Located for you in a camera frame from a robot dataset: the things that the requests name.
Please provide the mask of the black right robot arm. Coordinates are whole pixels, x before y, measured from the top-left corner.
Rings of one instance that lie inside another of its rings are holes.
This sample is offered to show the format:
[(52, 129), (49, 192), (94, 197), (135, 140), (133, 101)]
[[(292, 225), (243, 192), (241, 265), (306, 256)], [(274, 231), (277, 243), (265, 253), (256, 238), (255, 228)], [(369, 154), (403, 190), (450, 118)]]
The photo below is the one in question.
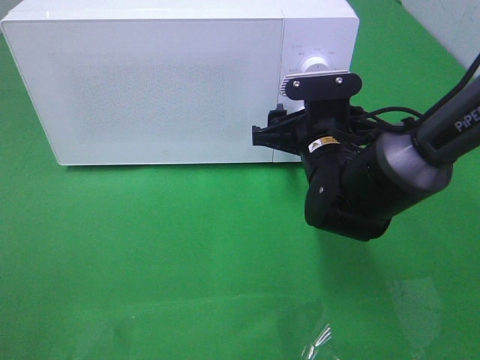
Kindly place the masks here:
[(348, 71), (291, 74), (283, 96), (252, 142), (298, 155), (309, 188), (304, 217), (312, 227), (360, 241), (380, 237), (391, 219), (442, 191), (454, 162), (479, 146), (479, 81), (462, 80), (431, 111), (413, 110), (399, 124), (352, 106), (362, 87)]

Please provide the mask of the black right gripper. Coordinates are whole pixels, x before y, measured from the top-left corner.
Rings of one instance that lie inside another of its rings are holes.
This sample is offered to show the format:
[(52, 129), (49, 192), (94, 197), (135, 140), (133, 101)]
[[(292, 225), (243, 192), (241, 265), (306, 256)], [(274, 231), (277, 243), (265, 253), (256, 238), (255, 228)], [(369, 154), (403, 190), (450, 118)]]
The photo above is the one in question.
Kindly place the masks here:
[(287, 113), (282, 103), (270, 110), (267, 125), (280, 125), (280, 130), (251, 127), (253, 146), (277, 149), (300, 155), (303, 148), (320, 137), (331, 136), (339, 142), (358, 145), (360, 136), (350, 123), (350, 99), (306, 101), (304, 109)]

